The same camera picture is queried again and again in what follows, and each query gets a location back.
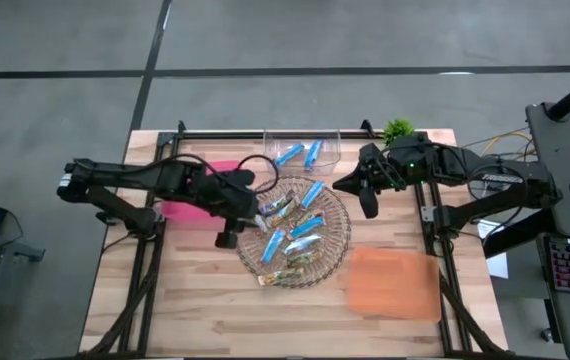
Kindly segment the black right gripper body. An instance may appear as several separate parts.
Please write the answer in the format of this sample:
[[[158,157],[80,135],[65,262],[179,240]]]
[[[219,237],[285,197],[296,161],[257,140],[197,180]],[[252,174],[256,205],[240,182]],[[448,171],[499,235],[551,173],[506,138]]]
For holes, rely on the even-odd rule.
[[[406,181],[385,158],[383,152],[374,144],[363,146],[359,151],[360,185],[359,202],[367,219],[378,216],[377,195],[382,190],[405,190]]]

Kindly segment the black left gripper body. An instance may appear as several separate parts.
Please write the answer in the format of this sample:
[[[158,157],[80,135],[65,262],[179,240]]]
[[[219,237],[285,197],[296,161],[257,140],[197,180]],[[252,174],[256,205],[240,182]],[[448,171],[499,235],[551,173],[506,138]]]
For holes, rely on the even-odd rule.
[[[238,242],[240,218],[254,218],[248,215],[248,205],[256,194],[248,188],[255,180],[251,170],[212,173],[197,181],[197,206],[212,216],[225,219],[224,229],[217,234],[215,246],[234,249]]]

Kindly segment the clear plastic bin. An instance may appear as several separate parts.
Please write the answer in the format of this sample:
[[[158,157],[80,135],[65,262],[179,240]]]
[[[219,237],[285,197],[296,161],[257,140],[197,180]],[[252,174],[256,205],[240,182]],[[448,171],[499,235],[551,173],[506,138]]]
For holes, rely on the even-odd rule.
[[[322,150],[319,153],[312,171],[304,170],[307,152],[315,140],[323,140]],[[304,153],[296,160],[288,162],[285,166],[277,166],[281,175],[320,176],[331,175],[336,164],[341,159],[341,135],[338,130],[303,131],[271,131],[263,133],[264,155],[273,161],[286,148],[302,143]]]

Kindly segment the green plant in white pot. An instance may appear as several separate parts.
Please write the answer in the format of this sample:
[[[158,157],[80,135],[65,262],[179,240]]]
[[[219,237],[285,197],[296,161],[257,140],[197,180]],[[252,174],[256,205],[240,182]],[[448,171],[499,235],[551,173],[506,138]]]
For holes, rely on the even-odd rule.
[[[387,122],[383,130],[383,140],[386,146],[389,146],[396,138],[411,135],[415,128],[413,124],[405,118],[396,118]]]

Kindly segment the pink plastic bin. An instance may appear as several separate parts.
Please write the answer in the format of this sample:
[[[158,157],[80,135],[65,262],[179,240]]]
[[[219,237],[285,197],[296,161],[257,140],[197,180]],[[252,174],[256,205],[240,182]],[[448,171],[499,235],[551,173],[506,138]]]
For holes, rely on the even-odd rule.
[[[225,219],[183,202],[162,200],[160,212],[171,226],[183,230],[222,230]]]

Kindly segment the round woven straw placemat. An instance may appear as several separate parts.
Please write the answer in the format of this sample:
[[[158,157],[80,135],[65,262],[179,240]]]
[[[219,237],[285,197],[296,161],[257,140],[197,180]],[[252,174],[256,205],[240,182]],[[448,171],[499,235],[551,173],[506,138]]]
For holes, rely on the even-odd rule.
[[[322,257],[303,268],[304,275],[297,285],[278,286],[282,288],[304,288],[314,286],[329,278],[340,266],[349,248],[351,238],[351,223],[345,205],[324,183],[323,191],[313,201],[311,206],[308,209],[301,208],[302,198],[317,181],[319,180],[301,176],[285,176],[280,178],[278,184],[272,189],[270,189],[267,184],[263,184],[259,187],[261,191],[259,195],[259,210],[262,206],[275,201],[289,190],[295,191],[295,197],[299,199],[300,205],[287,220],[277,227],[271,228],[268,226],[269,232],[267,234],[263,233],[257,227],[256,229],[247,229],[239,236],[237,254],[240,261],[250,273],[258,277],[279,270],[289,269],[287,267],[287,259],[289,257],[304,252],[319,251],[322,253]],[[285,255],[283,253],[284,248],[296,240],[289,240],[287,238],[289,231],[295,228],[294,223],[304,213],[315,209],[324,211],[323,218],[325,224],[301,237],[318,234],[322,239],[304,250]],[[286,230],[286,238],[280,244],[271,262],[264,264],[261,262],[261,257],[270,237],[277,229]]]

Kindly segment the white paper sheet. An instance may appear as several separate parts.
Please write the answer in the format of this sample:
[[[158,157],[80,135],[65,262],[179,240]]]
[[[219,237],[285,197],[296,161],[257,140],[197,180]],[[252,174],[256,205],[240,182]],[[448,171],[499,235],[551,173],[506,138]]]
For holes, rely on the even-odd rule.
[[[499,223],[480,220],[477,224],[478,235],[485,239],[490,233],[498,232],[503,229]],[[491,258],[486,259],[486,264],[489,270],[489,274],[493,277],[508,279],[508,261],[505,252],[495,255]]]

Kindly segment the black metal rig frame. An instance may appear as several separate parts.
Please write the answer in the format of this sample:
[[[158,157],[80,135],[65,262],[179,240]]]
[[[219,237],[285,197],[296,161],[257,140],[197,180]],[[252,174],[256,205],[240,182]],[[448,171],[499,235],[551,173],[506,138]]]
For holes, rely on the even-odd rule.
[[[208,162],[240,160],[263,153],[263,130],[186,130],[178,147],[164,146],[177,131],[140,130],[130,136],[124,162],[143,165],[162,155],[193,153]],[[415,190],[379,196],[380,213],[365,220],[356,197],[339,193],[356,246],[424,251]],[[346,304],[346,259],[333,275],[303,289],[261,287],[235,251],[214,247],[216,231],[166,227],[151,320],[137,310],[129,341],[114,351],[162,357],[437,357],[437,324],[362,317]],[[463,234],[454,242],[454,266],[462,298],[483,331],[498,346],[507,341],[479,240]],[[133,272],[149,263],[154,243],[141,249],[133,239],[100,258],[78,350],[89,351],[125,307]]]

